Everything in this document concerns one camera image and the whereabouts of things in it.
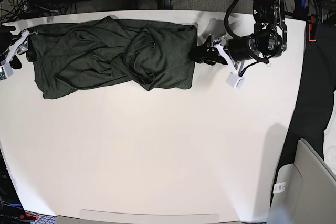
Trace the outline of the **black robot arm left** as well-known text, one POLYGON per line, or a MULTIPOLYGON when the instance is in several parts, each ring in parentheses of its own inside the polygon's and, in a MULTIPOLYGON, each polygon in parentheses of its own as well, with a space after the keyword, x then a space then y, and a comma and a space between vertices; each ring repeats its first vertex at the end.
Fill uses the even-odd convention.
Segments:
POLYGON ((253 60, 268 64, 270 58, 280 56, 287 49, 284 0, 253 0, 253 33, 240 36, 233 32, 229 17, 239 0, 233 0, 224 17, 224 27, 230 39, 221 45, 233 63, 253 60))

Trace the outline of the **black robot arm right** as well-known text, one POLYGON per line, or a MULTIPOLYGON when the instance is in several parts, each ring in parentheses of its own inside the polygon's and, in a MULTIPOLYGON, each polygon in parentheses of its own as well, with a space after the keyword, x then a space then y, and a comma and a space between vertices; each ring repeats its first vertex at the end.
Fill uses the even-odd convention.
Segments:
POLYGON ((36 53, 33 52, 32 43, 29 36, 37 34, 25 29, 18 35, 13 35, 15 26, 1 25, 1 67, 9 66, 12 69, 20 69, 22 64, 18 56, 26 54, 29 62, 36 61, 36 53))

